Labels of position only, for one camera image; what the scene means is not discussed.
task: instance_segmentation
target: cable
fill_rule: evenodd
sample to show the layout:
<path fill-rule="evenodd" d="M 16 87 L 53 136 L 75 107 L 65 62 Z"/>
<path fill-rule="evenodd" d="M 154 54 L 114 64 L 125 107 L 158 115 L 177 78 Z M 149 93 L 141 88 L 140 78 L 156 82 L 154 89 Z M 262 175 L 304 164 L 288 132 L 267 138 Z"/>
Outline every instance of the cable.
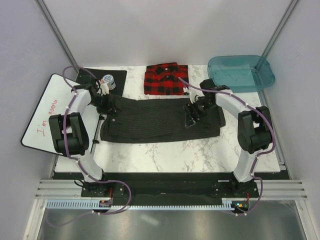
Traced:
<path fill-rule="evenodd" d="M 249 199 L 250 199 L 250 195 L 248 192 L 246 192 L 246 201 L 244 204 L 248 203 L 249 202 Z"/>
<path fill-rule="evenodd" d="M 72 104 L 74 103 L 74 101 L 75 101 L 75 99 L 76 99 L 76 97 L 77 97 L 77 94 L 78 94 L 77 90 L 76 90 L 71 84 L 68 83 L 68 81 L 67 81 L 67 79 L 66 79 L 66 76 L 65 76 L 66 70 L 67 70 L 67 69 L 70 69 L 70 68 L 82 69 L 82 70 L 84 70 L 85 72 L 89 73 L 94 79 L 97 79 L 97 78 L 96 78 L 96 76 L 95 76 L 92 72 L 90 72 L 89 70 L 87 70 L 87 69 L 85 69 L 85 68 L 83 68 L 83 67 L 80 67 L 80 66 L 73 66 L 73 65 L 67 66 L 67 67 L 64 68 L 63 71 L 62 71 L 62 77 L 63 77 L 65 83 L 66 83 L 70 88 L 72 88 L 72 90 L 74 91 L 74 96 L 73 96 L 73 98 L 71 99 L 68 107 L 66 108 L 65 113 L 64 113 L 64 116 L 63 116 L 63 139 L 64 139 L 65 153 L 66 153 L 66 155 L 67 155 L 67 157 L 68 157 L 69 159 L 73 159 L 73 160 L 78 161 L 78 160 L 79 160 L 78 158 L 73 157 L 73 156 L 70 155 L 69 146 L 68 146 L 68 139 L 67 139 L 67 115 L 68 115 L 68 112 L 69 112 L 69 110 L 71 109 L 71 106 L 72 106 Z M 90 173 L 88 173 L 88 172 L 84 169 L 84 167 L 82 166 L 82 164 L 81 164 L 80 161 L 78 161 L 78 166 L 79 166 L 79 168 L 81 169 L 81 171 L 82 171 L 85 175 L 87 175 L 88 178 L 90 178 L 91 180 L 93 180 L 93 181 L 95 181 L 95 182 L 97 182 L 97 183 L 99 183 L 99 184 L 119 183 L 119 184 L 123 184 L 123 185 L 128 189 L 128 191 L 129 191 L 129 199 L 128 199 L 127 203 L 126 203 L 122 208 L 120 208 L 120 209 L 118 209 L 118 210 L 116 210 L 116 211 L 104 213 L 105 215 L 111 215 L 111 214 L 120 213 L 120 212 L 122 212 L 122 211 L 129 205 L 129 203 L 130 203 L 130 201 L 131 201 L 131 195 L 132 195 L 132 194 L 131 194 L 131 189 L 130 189 L 130 187 L 129 187 L 125 182 L 120 181 L 120 180 L 107 180 L 107 181 L 98 180 L 98 179 L 94 178 L 93 176 L 91 176 Z"/>
<path fill-rule="evenodd" d="M 73 65 L 67 66 L 66 68 L 63 69 L 63 71 L 62 71 L 63 80 L 64 80 L 64 82 L 72 89 L 72 91 L 74 92 L 74 96 L 72 97 L 69 105 L 66 107 L 66 110 L 65 110 L 64 116 L 63 116 L 63 124 L 62 124 L 62 125 L 63 125 L 63 140 L 64 140 L 64 147 L 65 147 L 66 155 L 67 155 L 67 157 L 68 157 L 69 159 L 78 161 L 77 164 L 78 164 L 79 168 L 81 169 L 81 171 L 82 171 L 85 175 L 87 175 L 87 177 L 90 178 L 91 180 L 93 180 L 93 181 L 95 181 L 95 182 L 97 182 L 97 183 L 99 183 L 99 184 L 119 183 L 119 184 L 124 185 L 124 186 L 128 189 L 128 191 L 129 191 L 129 199 L 128 199 L 128 201 L 126 202 L 126 204 L 125 204 L 123 207 L 121 207 L 120 209 L 118 209 L 118 210 L 116 210 L 116 211 L 112 211 L 112 212 L 94 212 L 94 211 L 88 211 L 88 212 L 85 212 L 85 213 L 83 213 L 83 214 L 81 214 L 81 215 L 79 215 L 79 216 L 77 216 L 77 217 L 75 217 L 75 218 L 73 218 L 73 219 L 65 222 L 65 223 L 57 224 L 57 225 L 52 224 L 51 222 L 49 222 L 48 214 L 47 214 L 47 215 L 46 215 L 46 218 L 45 218 L 46 223 L 47 223 L 50 227 L 52 227 L 52 228 L 60 228 L 60 227 L 63 227 L 63 226 L 65 226 L 65 225 L 67 225 L 67 224 L 70 224 L 70 223 L 78 220 L 79 218 L 81 218 L 81 217 L 83 217 L 83 216 L 86 216 L 86 215 L 92 214 L 92 213 L 96 213 L 96 214 L 98 214 L 98 215 L 113 215 L 113 214 L 120 213 L 120 212 L 124 211 L 125 208 L 129 205 L 129 203 L 131 202 L 131 197 L 132 197 L 131 189 L 130 189 L 130 187 L 129 187 L 125 182 L 120 181 L 120 180 L 107 180 L 107 181 L 98 180 L 98 179 L 94 178 L 93 176 L 91 176 L 91 175 L 84 169 L 84 167 L 82 166 L 82 164 L 81 164 L 81 162 L 79 161 L 78 158 L 73 157 L 73 156 L 70 155 L 69 146 L 68 146 L 68 138 L 67 138 L 67 115 L 68 115 L 69 110 L 70 110 L 71 107 L 72 107 L 72 104 L 74 103 L 74 101 L 76 100 L 76 97 L 77 97 L 77 95 L 78 95 L 78 92 L 77 92 L 76 88 L 74 88 L 74 87 L 67 81 L 66 76 L 65 76 L 66 70 L 67 70 L 67 69 L 70 69 L 70 68 L 82 69 L 82 70 L 84 70 L 85 72 L 89 73 L 89 74 L 95 79 L 95 82 L 98 83 L 98 88 L 101 89 L 101 88 L 100 88 L 100 85 L 101 85 L 100 82 L 97 81 L 96 76 L 95 76 L 92 72 L 90 72 L 89 70 L 87 70 L 87 69 L 85 69 L 85 68 L 83 68 L 83 67 L 80 67 L 80 66 L 73 66 Z"/>
<path fill-rule="evenodd" d="M 250 174 L 253 174 L 253 171 L 255 169 L 255 166 L 258 162 L 258 157 L 261 156 L 261 155 L 265 155 L 265 154 L 269 154 L 271 153 L 273 150 L 275 150 L 276 148 L 276 136 L 275 136 L 275 132 L 270 124 L 270 122 L 268 121 L 268 119 L 261 113 L 259 112 L 257 109 L 255 109 L 254 107 L 248 105 L 245 101 L 243 101 L 240 97 L 234 95 L 233 93 L 230 93 L 230 92 L 225 92 L 225 91 L 217 91 L 217 90 L 209 90 L 209 89 L 202 89 L 202 88 L 199 88 L 199 87 L 196 87 L 196 86 L 193 86 L 191 85 L 190 83 L 184 81 L 181 77 L 178 77 L 178 79 L 183 82 L 185 85 L 188 85 L 189 87 L 193 88 L 193 89 L 196 89 L 196 90 L 199 90 L 199 91 L 202 91 L 202 92 L 207 92 L 207 93 L 214 93 L 214 94 L 224 94 L 224 95 L 228 95 L 230 97 L 233 97 L 234 99 L 238 100 L 240 103 L 242 103 L 244 106 L 246 106 L 248 109 L 254 111 L 256 114 L 258 114 L 262 119 L 263 121 L 265 122 L 265 124 L 267 125 L 270 133 L 271 133 L 271 137 L 272 137 L 272 147 L 270 150 L 267 150 L 267 151 L 263 151 L 263 152 L 259 152 L 255 158 L 254 158 L 254 161 L 252 163 L 252 166 L 251 166 L 251 169 L 250 169 Z M 260 202 L 261 200 L 261 197 L 262 197 L 262 193 L 263 193 L 263 190 L 264 190 L 264 186 L 263 186 L 263 180 L 261 177 L 258 177 L 258 176 L 252 176 L 253 179 L 255 180 L 259 180 L 260 183 L 261 183 L 261 189 L 260 189 L 260 194 L 259 194 L 259 197 L 257 199 L 257 201 L 255 202 L 255 204 L 253 205 L 253 207 L 251 209 L 249 209 L 246 213 L 238 213 L 236 216 L 238 215 L 247 215 L 248 213 L 250 213 L 253 209 L 256 208 L 256 206 L 258 205 L 258 203 Z"/>

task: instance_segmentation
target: whiteboard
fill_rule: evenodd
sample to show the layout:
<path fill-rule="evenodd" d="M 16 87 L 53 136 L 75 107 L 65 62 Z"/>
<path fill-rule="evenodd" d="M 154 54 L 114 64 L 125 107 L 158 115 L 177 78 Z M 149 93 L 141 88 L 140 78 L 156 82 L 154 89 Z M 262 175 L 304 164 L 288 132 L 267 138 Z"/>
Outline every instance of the whiteboard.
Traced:
<path fill-rule="evenodd" d="M 291 0 L 44 0 L 80 66 L 261 55 Z"/>
<path fill-rule="evenodd" d="M 72 86 L 79 85 L 69 79 L 68 82 Z M 51 115 L 63 115 L 71 98 L 71 88 L 65 83 L 63 77 L 58 74 L 51 75 L 22 136 L 21 144 L 25 147 L 61 155 L 54 148 L 48 121 Z M 87 106 L 82 115 L 82 120 L 89 135 L 89 150 L 91 150 L 99 122 L 99 114 L 96 107 Z"/>

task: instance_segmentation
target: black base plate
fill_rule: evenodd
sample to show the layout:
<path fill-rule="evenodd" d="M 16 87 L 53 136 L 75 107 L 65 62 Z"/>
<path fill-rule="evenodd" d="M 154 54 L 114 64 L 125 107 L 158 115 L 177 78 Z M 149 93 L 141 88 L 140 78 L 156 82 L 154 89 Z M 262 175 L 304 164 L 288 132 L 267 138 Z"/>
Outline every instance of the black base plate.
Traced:
<path fill-rule="evenodd" d="M 131 206 L 200 206 L 221 205 L 222 198 L 258 197 L 257 184 L 250 183 L 245 190 L 232 191 L 227 181 L 212 180 L 127 180 L 131 189 Z M 120 183 L 88 183 L 82 197 L 110 197 L 113 204 L 122 206 L 129 199 L 128 189 Z"/>

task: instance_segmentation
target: black mat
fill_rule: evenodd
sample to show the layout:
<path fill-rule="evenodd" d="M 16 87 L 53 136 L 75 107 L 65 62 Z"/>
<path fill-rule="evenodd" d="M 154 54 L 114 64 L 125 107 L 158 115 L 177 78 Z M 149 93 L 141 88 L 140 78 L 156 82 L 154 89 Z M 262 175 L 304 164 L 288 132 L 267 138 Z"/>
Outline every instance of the black mat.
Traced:
<path fill-rule="evenodd" d="M 225 116 L 216 106 L 186 129 L 183 106 L 189 98 L 133 100 L 111 95 L 111 101 L 116 115 L 108 115 L 101 126 L 103 141 L 142 144 L 205 139 L 219 136 L 225 124 Z"/>
<path fill-rule="evenodd" d="M 124 93 L 127 71 L 126 70 L 100 70 L 87 68 L 91 73 L 93 73 L 97 79 L 102 79 L 104 75 L 112 75 L 115 82 L 115 89 L 111 90 L 110 93 L 118 96 L 122 96 Z M 80 69 L 79 74 L 75 80 L 79 84 L 89 84 L 91 83 L 90 75 Z"/>

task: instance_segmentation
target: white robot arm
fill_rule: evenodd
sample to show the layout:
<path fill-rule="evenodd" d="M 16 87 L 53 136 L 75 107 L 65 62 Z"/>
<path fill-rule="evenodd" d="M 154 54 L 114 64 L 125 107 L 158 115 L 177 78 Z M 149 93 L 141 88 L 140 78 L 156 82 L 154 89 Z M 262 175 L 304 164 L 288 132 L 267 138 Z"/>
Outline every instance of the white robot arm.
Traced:
<path fill-rule="evenodd" d="M 241 153 L 237 166 L 233 172 L 235 182 L 246 183 L 253 179 L 255 159 L 258 153 L 269 147 L 272 135 L 264 120 L 256 112 L 247 108 L 235 98 L 231 97 L 232 91 L 226 86 L 215 86 L 212 79 L 204 80 L 200 84 L 202 89 L 221 91 L 230 94 L 217 94 L 203 92 L 202 97 L 192 97 L 190 103 L 184 106 L 186 113 L 185 127 L 189 128 L 200 121 L 210 108 L 222 107 L 238 120 L 237 138 L 241 146 Z M 256 107 L 272 126 L 270 111 L 266 106 Z"/>

